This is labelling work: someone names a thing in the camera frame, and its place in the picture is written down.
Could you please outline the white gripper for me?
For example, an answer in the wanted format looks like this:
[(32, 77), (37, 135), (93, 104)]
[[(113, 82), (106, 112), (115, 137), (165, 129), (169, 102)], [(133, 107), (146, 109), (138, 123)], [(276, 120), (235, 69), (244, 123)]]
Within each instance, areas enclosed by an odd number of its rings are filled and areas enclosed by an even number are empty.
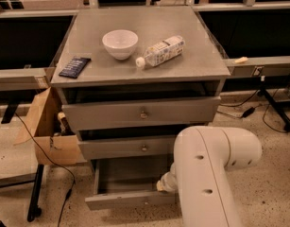
[(176, 176), (171, 172), (165, 173), (157, 182), (156, 187), (158, 191), (176, 192), (178, 190)]

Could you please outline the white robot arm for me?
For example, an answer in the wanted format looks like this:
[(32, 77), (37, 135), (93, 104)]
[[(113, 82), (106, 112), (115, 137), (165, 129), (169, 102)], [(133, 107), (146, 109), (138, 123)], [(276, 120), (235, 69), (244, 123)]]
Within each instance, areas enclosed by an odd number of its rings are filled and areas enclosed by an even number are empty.
[(254, 166), (262, 144), (240, 128), (193, 126), (179, 133), (174, 163), (157, 182), (163, 192), (177, 192), (183, 227), (243, 227), (226, 172)]

